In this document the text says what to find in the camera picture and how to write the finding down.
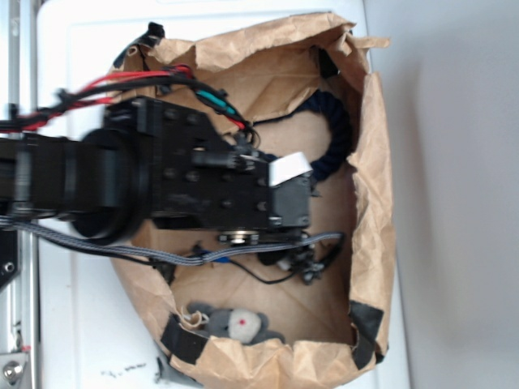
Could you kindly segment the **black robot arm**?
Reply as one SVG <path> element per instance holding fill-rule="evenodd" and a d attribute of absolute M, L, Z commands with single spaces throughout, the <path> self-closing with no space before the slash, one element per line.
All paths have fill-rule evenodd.
<path fill-rule="evenodd" d="M 311 223 L 311 166 L 241 134 L 225 140 L 206 113 L 148 97 L 110 106 L 81 140 L 26 133 L 1 141 L 1 213 L 69 220 L 107 246 L 143 222 L 158 229 L 299 238 Z"/>

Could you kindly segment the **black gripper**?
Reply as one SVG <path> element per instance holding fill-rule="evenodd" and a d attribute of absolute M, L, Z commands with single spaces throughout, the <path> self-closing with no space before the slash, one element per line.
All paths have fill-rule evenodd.
<path fill-rule="evenodd" d="M 243 135 L 224 140 L 205 113 L 158 101 L 153 200 L 159 229 L 252 233 L 297 240 L 311 224 L 311 166 L 302 152 L 275 157 Z"/>

